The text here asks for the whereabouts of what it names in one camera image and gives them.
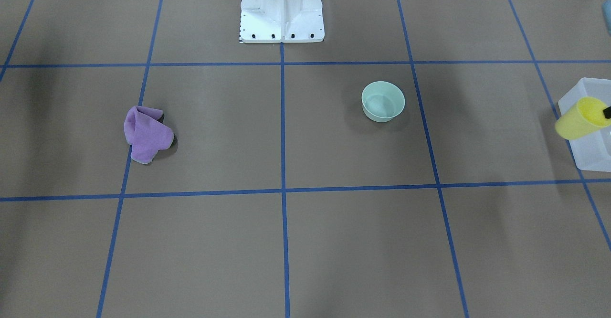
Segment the yellow plastic cup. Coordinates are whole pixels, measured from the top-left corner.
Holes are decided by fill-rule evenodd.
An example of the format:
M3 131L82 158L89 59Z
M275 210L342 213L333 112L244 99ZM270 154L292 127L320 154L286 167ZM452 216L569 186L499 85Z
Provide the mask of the yellow plastic cup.
M600 129L607 128L611 124L610 119L605 119L602 110L609 107L604 101L585 96L556 121L556 133L566 140L575 140Z

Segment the mint green bowl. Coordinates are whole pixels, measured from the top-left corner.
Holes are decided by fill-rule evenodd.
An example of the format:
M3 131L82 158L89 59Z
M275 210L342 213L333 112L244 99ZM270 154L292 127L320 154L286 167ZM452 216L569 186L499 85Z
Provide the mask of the mint green bowl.
M386 123L403 113L406 99L401 89L393 83L375 81L362 90L361 103L369 120Z

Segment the purple cloth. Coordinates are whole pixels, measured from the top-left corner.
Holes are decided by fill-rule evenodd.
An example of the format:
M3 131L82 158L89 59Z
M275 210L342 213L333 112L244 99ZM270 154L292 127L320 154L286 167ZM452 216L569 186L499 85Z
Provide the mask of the purple cloth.
M133 106L124 120L124 135L131 146L131 159L150 164L160 150L169 149L175 142L174 131L164 124L161 109Z

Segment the clear plastic bin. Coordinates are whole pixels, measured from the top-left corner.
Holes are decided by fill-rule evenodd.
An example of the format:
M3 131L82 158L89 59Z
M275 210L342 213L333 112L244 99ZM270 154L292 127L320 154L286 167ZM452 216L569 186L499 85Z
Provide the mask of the clear plastic bin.
M558 102L556 133L569 141L580 170L610 172L609 79L582 78Z

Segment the brown paper table mat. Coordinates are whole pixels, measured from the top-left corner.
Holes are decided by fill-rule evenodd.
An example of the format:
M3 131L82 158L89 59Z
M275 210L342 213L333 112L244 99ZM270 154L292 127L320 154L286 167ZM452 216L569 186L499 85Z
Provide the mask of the brown paper table mat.
M605 0L322 1L244 44L240 0L1 0L1 316L608 318L610 174L554 130Z

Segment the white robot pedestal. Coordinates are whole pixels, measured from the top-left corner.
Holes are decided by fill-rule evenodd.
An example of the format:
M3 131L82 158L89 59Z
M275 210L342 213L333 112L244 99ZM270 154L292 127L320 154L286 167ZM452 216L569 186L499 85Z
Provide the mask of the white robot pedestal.
M244 43L322 42L322 0L242 0L239 40Z

